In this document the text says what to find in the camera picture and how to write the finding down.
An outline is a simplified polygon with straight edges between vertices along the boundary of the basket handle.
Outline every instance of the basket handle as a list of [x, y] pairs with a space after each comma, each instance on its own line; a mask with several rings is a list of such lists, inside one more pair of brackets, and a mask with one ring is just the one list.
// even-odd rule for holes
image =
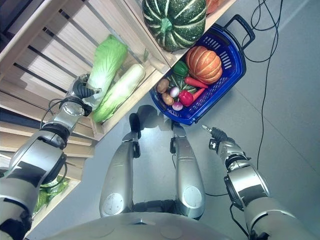
[[231, 18], [230, 21], [228, 21], [227, 24], [224, 25], [223, 30], [226, 30], [234, 20], [236, 20], [239, 24], [241, 24], [241, 26], [244, 28], [244, 30], [246, 31], [246, 33], [250, 38], [249, 41], [247, 41], [244, 46], [241, 46], [239, 44], [240, 50], [243, 51], [246, 47], [248, 47], [250, 43], [252, 43], [253, 40], [255, 40], [256, 35], [252, 30], [252, 28], [250, 27], [250, 25], [246, 22], [246, 20], [239, 14], [234, 15], [233, 18]]

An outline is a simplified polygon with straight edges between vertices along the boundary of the green bell pepper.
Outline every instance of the green bell pepper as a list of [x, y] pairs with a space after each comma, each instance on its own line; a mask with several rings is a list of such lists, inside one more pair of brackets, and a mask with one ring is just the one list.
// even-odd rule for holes
[[183, 61], [178, 61], [174, 66], [173, 66], [173, 72], [177, 76], [181, 77], [186, 77], [188, 75], [188, 67]]

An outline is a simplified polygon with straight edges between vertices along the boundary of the concrete floor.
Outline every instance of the concrete floor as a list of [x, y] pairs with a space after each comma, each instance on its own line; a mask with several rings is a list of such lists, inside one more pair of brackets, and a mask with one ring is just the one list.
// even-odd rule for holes
[[[245, 2], [248, 1], [237, 1], [219, 20], [221, 24], [226, 23], [235, 13], [252, 13], [256, 4], [245, 9]], [[293, 7], [297, 9], [294, 16], [289, 14], [292, 12], [289, 9]], [[305, 26], [320, 22], [319, 9], [320, 3], [317, 0], [302, 3], [292, 1], [284, 5], [284, 14], [287, 15], [283, 18], [285, 27], [280, 32], [278, 50], [269, 70], [264, 138], [259, 159], [259, 170], [266, 177], [272, 196], [318, 237], [320, 33]], [[256, 52], [256, 57], [259, 58], [261, 56], [257, 52], [260, 53], [264, 48], [264, 41], [270, 39], [258, 36], [257, 39], [259, 40], [252, 46], [250, 53]], [[225, 169], [217, 155], [208, 149], [210, 136], [201, 129], [201, 124], [224, 130], [256, 163], [262, 134], [260, 111], [265, 73], [266, 64], [247, 61], [246, 75], [198, 124], [185, 127], [207, 193], [226, 192], [223, 181]], [[155, 107], [149, 94], [96, 146], [95, 156], [85, 163], [80, 185], [34, 229], [28, 236], [29, 239], [42, 239], [100, 217], [98, 206], [108, 165], [122, 137], [129, 132], [129, 114], [137, 112], [143, 105]], [[165, 128], [166, 118], [162, 119], [159, 111], [156, 111], [158, 117], [150, 120], [142, 131], [139, 140], [141, 157], [135, 159], [133, 164], [135, 203], [175, 198], [175, 170], [169, 152], [172, 132]], [[229, 206], [228, 196], [207, 196], [205, 212], [200, 221], [234, 240], [244, 240], [245, 235], [231, 220]], [[234, 215], [244, 226], [243, 213], [235, 209]]]

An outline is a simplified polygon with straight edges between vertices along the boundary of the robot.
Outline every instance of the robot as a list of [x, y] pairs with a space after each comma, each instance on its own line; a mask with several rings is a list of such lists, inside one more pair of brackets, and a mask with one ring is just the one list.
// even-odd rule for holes
[[[65, 164], [63, 149], [78, 119], [92, 111], [82, 99], [100, 92], [87, 86], [88, 75], [75, 79], [59, 112], [15, 153], [0, 178], [0, 239], [22, 240], [31, 228], [40, 186], [55, 179]], [[107, 170], [99, 211], [102, 218], [48, 239], [186, 239], [228, 240], [197, 221], [205, 210], [205, 190], [196, 156], [184, 128], [171, 125], [170, 151], [176, 159], [176, 199], [133, 204], [133, 159], [140, 156], [138, 116], [129, 118], [131, 132], [116, 150]], [[277, 200], [245, 152], [222, 130], [211, 134], [209, 148], [227, 169], [224, 182], [234, 206], [244, 212], [249, 240], [316, 240]]]

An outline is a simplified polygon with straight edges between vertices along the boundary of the blue plastic basket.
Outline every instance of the blue plastic basket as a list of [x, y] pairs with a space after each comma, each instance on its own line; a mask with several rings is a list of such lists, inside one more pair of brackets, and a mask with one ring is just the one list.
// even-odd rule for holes
[[[249, 41], [241, 47], [237, 39], [227, 30], [227, 27], [234, 21], [238, 21], [249, 36]], [[222, 62], [222, 75], [220, 79], [212, 84], [201, 94], [200, 97], [189, 107], [175, 111], [167, 106], [162, 100], [161, 94], [157, 93], [156, 87], [150, 90], [155, 105], [167, 117], [175, 122], [191, 125], [215, 105], [220, 98], [228, 92], [236, 82], [246, 73], [246, 60], [244, 49], [255, 39], [255, 34], [249, 24], [240, 16], [235, 15], [224, 27], [214, 24], [195, 44], [204, 46], [215, 51]]]

